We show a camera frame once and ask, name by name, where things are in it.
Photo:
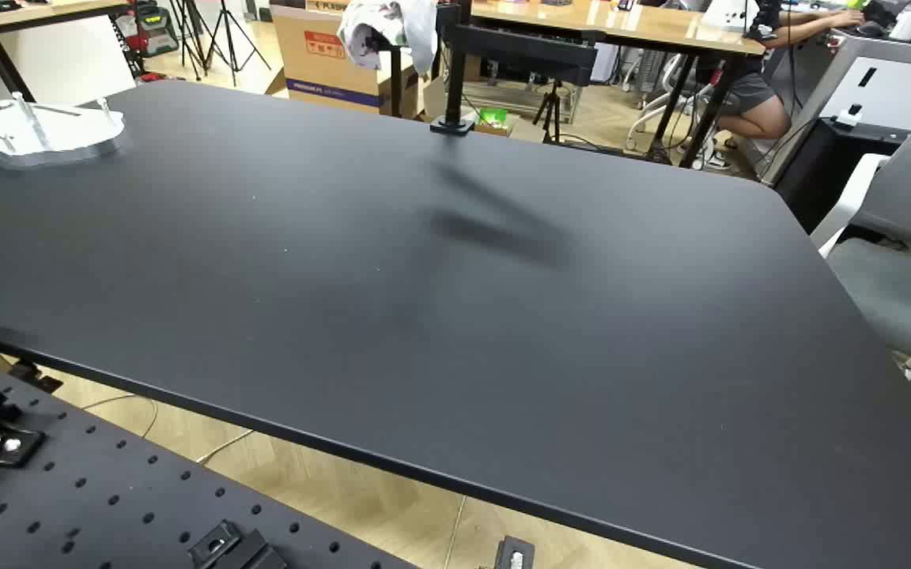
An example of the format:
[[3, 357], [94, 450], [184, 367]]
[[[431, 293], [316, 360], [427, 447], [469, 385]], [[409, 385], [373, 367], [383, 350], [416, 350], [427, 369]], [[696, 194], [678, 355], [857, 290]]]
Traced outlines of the wooden background table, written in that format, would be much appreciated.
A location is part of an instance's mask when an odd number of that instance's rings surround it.
[[720, 95], [729, 90], [736, 68], [766, 54], [758, 42], [745, 37], [742, 33], [713, 26], [706, 14], [641, 8], [637, 0], [630, 0], [627, 9], [620, 9], [616, 0], [470, 0], [470, 15], [477, 21], [526, 26], [530, 33], [563, 33], [604, 46], [681, 54], [684, 75], [692, 73], [692, 62], [698, 58], [713, 58], [713, 92], [681, 158], [684, 167], [698, 158], [706, 135], [713, 124]]

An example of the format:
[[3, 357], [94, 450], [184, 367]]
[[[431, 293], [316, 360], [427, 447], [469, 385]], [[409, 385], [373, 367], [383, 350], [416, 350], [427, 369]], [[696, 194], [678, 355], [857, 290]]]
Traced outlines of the clear acrylic rack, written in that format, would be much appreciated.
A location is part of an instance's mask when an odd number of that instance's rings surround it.
[[46, 158], [112, 143], [125, 121], [107, 105], [37, 105], [23, 95], [0, 98], [0, 158]]

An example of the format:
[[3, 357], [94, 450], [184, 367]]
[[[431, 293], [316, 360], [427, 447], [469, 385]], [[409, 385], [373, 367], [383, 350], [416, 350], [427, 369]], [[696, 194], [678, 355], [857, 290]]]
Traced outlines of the cardboard box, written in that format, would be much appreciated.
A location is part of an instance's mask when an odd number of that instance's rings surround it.
[[339, 9], [275, 8], [272, 26], [280, 50], [275, 87], [292, 100], [414, 116], [421, 111], [421, 78], [412, 61], [379, 50], [373, 68], [356, 68], [339, 37], [339, 21]]

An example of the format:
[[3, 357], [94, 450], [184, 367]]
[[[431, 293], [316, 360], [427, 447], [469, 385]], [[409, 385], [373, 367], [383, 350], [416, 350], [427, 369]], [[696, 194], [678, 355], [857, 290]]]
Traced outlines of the small metal bracket bottom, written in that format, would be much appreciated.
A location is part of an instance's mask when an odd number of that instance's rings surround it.
[[533, 547], [519, 538], [502, 538], [496, 544], [494, 569], [533, 569]]

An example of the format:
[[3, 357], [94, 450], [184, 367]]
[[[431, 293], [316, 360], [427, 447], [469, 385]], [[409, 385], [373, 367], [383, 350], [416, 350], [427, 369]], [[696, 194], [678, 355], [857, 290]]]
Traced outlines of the black hanger stand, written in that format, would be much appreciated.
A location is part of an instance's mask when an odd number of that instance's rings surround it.
[[526, 33], [502, 33], [470, 21], [470, 0], [439, 0], [439, 42], [449, 49], [447, 111], [431, 124], [433, 134], [469, 135], [462, 116], [463, 58], [511, 62], [552, 81], [585, 87], [594, 62], [594, 49], [585, 42], [555, 42]]

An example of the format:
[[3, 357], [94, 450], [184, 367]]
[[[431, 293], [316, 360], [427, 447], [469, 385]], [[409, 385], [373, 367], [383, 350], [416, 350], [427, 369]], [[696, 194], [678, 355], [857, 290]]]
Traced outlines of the black bracket lower centre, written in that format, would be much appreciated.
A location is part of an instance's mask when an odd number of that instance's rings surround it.
[[217, 521], [189, 547], [194, 569], [292, 569], [286, 556], [260, 532]]

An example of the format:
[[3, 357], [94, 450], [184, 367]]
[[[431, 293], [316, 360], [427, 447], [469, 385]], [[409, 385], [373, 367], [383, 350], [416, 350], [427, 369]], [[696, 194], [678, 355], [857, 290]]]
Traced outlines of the white patterned cloth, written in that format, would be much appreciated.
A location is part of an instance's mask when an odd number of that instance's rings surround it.
[[414, 73], [427, 75], [437, 61], [439, 0], [349, 0], [339, 37], [356, 68], [379, 68], [379, 50], [404, 49]]

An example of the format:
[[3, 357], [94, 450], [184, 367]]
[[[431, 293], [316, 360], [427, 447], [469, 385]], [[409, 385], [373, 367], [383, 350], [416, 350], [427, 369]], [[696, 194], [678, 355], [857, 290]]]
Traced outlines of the grey panel with slots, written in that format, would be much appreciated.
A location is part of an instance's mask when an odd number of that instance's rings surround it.
[[773, 188], [809, 128], [854, 111], [854, 128], [911, 131], [911, 46], [889, 37], [846, 37], [792, 115], [789, 131], [758, 166]]

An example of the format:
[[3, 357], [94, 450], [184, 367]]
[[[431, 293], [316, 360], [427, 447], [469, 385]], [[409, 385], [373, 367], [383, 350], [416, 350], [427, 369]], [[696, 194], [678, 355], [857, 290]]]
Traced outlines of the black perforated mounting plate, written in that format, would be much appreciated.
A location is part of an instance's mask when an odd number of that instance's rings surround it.
[[260, 532], [292, 569], [412, 569], [41, 388], [0, 377], [0, 392], [43, 434], [0, 467], [0, 569], [194, 569], [217, 521]]

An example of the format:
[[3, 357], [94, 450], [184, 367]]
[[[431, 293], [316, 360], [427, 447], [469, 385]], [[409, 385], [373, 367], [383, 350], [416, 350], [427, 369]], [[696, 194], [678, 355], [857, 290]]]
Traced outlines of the seated person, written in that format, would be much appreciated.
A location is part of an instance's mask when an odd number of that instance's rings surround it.
[[[859, 9], [839, 9], [823, 15], [780, 15], [773, 8], [763, 8], [753, 19], [749, 35], [766, 50], [780, 50], [859, 21], [862, 21]], [[754, 61], [742, 61], [736, 68], [732, 81], [720, 95], [713, 128], [741, 140], [780, 140], [788, 134], [789, 121], [784, 100], [779, 98], [779, 92], [771, 90]]]

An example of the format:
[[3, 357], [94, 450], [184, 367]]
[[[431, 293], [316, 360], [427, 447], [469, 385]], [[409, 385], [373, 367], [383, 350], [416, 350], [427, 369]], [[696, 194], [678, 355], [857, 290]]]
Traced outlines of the grey office chair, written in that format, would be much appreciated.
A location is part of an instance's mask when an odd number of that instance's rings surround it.
[[857, 158], [809, 244], [876, 335], [911, 357], [911, 134]]

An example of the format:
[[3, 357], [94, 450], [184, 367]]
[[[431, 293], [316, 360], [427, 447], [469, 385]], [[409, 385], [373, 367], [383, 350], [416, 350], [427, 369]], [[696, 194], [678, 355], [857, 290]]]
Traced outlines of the green object on floor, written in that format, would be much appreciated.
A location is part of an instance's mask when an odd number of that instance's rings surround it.
[[511, 131], [506, 107], [477, 107], [477, 128], [485, 131]]

